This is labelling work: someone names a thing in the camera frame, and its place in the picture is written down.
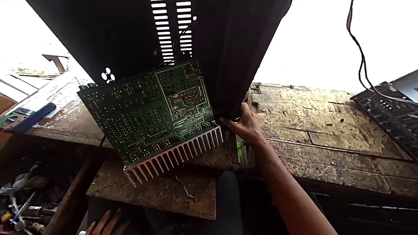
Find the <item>green circuit board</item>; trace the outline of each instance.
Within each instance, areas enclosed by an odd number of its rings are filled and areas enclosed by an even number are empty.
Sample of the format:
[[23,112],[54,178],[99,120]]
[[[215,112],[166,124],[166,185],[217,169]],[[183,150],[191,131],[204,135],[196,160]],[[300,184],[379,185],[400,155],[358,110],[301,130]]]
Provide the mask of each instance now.
[[78,92],[126,166],[215,125],[197,61]]

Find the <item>hand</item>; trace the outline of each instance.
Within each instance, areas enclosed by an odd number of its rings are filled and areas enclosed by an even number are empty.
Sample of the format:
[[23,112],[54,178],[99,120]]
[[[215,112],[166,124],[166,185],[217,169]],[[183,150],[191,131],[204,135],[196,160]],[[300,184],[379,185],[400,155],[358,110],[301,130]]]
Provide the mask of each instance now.
[[254,113],[251,112],[247,103],[241,104],[242,118],[239,123],[235,123],[229,119],[220,117],[219,120],[227,127],[229,127],[235,134],[246,140],[251,146],[263,145],[266,143],[263,131],[254,118]]
[[94,221],[92,223],[92,225],[90,225],[90,227],[87,229],[86,235],[121,235],[123,230],[125,230],[125,228],[128,227],[128,225],[130,224],[130,219],[127,222],[123,223],[121,226],[119,226],[112,233],[113,227],[115,226],[115,224],[117,223],[120,215],[122,214],[122,210],[121,209],[117,210],[117,212],[115,213],[113,218],[106,225],[106,222],[110,218],[110,214],[111,214],[110,210],[106,211],[106,213],[100,219],[99,223],[97,223],[97,226],[96,226],[96,221]]

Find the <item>wooden workbench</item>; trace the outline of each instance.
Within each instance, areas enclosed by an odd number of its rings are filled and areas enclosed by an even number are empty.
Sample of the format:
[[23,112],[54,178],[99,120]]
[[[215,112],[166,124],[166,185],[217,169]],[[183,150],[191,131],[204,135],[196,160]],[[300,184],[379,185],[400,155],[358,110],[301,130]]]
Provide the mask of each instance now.
[[264,135],[305,187],[418,199],[418,165],[357,109],[353,94],[254,83],[247,95]]
[[[103,133],[76,94],[78,82],[69,72],[66,74],[38,92],[38,96],[58,104],[61,109],[26,134],[98,146]],[[92,82],[80,78],[79,81]],[[377,124],[357,110],[350,97],[351,94],[341,91],[276,84],[253,84],[248,92],[250,106],[257,113],[265,136],[305,188],[316,192],[361,192],[418,199],[417,165],[398,150]],[[229,130],[223,131],[228,148],[207,153],[190,163],[237,170],[237,155],[232,151],[236,146],[234,135]],[[111,148],[111,145],[105,141],[103,147]],[[104,191],[99,190],[100,197],[106,197]],[[198,215],[197,207],[185,206],[177,204],[168,210],[186,214],[193,211]]]

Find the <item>white wall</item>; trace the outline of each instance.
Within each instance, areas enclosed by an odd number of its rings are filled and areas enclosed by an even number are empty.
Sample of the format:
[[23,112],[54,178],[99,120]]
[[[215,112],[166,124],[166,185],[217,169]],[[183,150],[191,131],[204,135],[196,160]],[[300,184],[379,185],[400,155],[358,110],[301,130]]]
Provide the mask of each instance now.
[[58,72],[42,54],[67,56],[68,51],[25,0],[0,0],[0,72],[40,69]]
[[[360,52],[346,30],[349,6],[350,0],[293,0],[254,82],[364,90],[357,75]],[[415,0],[354,1],[351,30],[373,84],[418,69],[417,10]]]

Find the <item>wooden board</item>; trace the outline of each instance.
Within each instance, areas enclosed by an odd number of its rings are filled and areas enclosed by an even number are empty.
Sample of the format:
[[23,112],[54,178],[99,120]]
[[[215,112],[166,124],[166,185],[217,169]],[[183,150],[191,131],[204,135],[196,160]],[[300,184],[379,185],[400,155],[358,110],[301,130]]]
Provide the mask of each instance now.
[[249,103],[298,179],[418,197],[418,165],[349,100],[352,94],[252,84]]
[[167,176],[150,179],[134,188],[123,173],[117,158],[107,159],[92,182],[87,195],[125,202],[189,216],[216,219],[216,174],[196,166],[178,167],[174,173],[185,184],[187,197],[180,183]]

